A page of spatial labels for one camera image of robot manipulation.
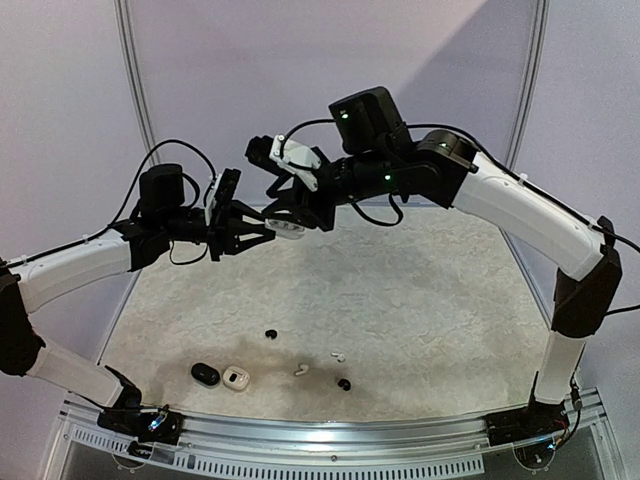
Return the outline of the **white earbud charging case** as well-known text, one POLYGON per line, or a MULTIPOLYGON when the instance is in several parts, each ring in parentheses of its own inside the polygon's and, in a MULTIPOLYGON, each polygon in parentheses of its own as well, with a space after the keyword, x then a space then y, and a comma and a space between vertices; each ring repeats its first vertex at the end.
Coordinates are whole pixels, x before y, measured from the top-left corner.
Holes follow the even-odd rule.
POLYGON ((285 220, 266 219, 265 226, 274 231, 277 237, 288 240, 299 240, 305 234, 304 227, 285 220))

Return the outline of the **beige charging case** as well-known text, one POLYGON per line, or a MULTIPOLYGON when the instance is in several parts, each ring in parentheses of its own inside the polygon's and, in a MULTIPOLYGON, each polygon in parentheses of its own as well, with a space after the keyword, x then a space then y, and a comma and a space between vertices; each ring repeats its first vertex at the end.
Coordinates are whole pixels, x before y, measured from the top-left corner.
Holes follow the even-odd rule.
POLYGON ((237 366, 229 366, 222 374, 222 382, 234 391, 244 391, 250 382, 249 373, 237 366))

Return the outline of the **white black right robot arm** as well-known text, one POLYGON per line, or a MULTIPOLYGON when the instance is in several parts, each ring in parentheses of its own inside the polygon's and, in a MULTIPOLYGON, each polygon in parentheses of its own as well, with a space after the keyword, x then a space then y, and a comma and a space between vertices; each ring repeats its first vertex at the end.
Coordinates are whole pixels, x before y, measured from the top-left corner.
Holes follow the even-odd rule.
POLYGON ((622 278, 612 224, 563 205, 510 171, 468 134, 430 126, 420 140, 400 116, 389 91, 364 90, 331 104, 330 123, 344 157, 328 160, 291 133, 267 143, 266 158, 280 179, 265 214, 329 231, 343 204, 388 195, 421 196, 475 216, 516 236, 557 268, 554 312, 532 402, 517 427, 537 436, 556 417, 587 341, 600 328, 622 278))

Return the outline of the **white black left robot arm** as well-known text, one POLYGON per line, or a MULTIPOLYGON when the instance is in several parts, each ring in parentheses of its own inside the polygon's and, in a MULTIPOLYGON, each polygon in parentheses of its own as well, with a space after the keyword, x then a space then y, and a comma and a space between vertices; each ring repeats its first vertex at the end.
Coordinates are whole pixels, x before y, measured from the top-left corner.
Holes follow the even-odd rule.
POLYGON ((264 218, 235 200, 240 173, 227 169, 203 207, 186 201, 188 178, 177 164, 142 173, 130 215, 104 232, 37 259, 1 267, 1 372, 53 384, 109 409, 128 434, 148 426, 136 387, 97 364, 98 341, 116 314, 115 299, 134 273, 180 242, 198 244, 212 260, 274 239, 264 218))

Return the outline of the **black oval charging case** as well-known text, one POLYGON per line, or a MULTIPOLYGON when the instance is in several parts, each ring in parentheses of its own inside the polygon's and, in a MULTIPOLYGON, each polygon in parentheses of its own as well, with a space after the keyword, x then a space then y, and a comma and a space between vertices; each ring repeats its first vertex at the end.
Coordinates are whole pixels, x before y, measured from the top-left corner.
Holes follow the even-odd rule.
POLYGON ((194 380, 206 387, 217 386, 221 380, 217 369, 202 362, 195 363, 190 372, 194 380))

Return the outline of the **black earbud near rail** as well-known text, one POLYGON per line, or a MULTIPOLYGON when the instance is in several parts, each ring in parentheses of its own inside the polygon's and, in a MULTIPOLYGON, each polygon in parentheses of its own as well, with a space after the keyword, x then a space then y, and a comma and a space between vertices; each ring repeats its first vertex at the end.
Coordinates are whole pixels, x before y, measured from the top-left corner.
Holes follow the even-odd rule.
POLYGON ((350 391, 351 390, 351 382, 348 379, 339 379, 337 382, 337 385, 344 391, 350 391))

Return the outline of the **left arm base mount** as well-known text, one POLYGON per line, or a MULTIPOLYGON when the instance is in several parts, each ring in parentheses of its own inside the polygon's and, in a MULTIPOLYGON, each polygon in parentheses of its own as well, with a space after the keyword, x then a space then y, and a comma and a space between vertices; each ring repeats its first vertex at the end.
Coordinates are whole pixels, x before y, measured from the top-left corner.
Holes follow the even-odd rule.
POLYGON ((185 416, 167 405, 148 407, 135 397, 119 399, 98 416, 97 425, 115 433, 135 437, 140 443, 177 445, 185 416))

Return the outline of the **aluminium front rail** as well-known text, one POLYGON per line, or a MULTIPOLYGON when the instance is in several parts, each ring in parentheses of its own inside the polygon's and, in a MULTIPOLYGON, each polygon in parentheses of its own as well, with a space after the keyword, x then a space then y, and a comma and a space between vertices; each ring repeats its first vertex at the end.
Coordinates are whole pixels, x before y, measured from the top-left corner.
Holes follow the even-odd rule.
POLYGON ((133 449, 98 427, 84 402, 63 403, 49 479, 621 479, 596 390, 582 394, 573 436, 492 445, 482 413, 414 421, 308 423, 189 413, 176 445, 133 449))

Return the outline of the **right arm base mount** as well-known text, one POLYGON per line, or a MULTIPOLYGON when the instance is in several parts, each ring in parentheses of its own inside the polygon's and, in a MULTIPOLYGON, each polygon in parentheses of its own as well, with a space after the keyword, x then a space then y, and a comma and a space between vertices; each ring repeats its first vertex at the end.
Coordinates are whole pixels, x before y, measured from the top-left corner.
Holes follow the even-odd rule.
POLYGON ((543 404, 530 395, 523 407, 501 410, 483 416, 485 431, 491 446, 545 439, 560 432, 552 441, 552 449, 566 444, 574 435, 581 420, 582 398, 579 388, 573 385, 570 392, 571 405, 576 414, 570 422, 565 404, 543 404))

